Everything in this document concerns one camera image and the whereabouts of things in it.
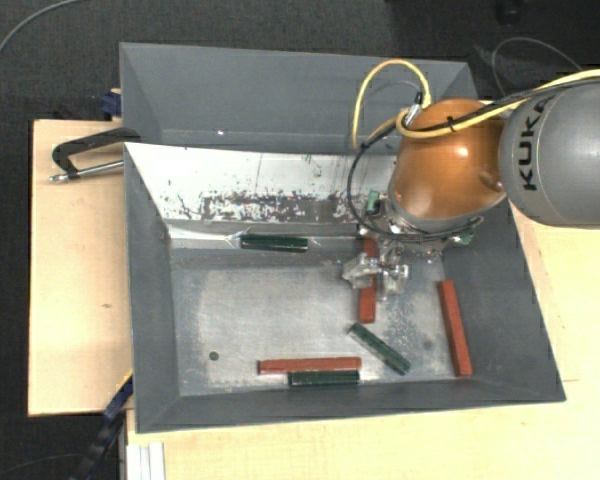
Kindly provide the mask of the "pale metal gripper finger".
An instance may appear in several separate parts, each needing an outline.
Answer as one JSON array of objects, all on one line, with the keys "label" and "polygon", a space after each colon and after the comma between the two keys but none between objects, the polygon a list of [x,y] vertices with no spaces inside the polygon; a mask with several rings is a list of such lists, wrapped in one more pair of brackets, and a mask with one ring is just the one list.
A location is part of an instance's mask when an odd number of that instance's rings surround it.
[{"label": "pale metal gripper finger", "polygon": [[379,260],[361,252],[343,265],[342,278],[355,289],[370,288],[380,272]]},{"label": "pale metal gripper finger", "polygon": [[379,273],[379,299],[387,300],[390,296],[403,294],[409,275],[410,266],[407,264],[383,267]]}]

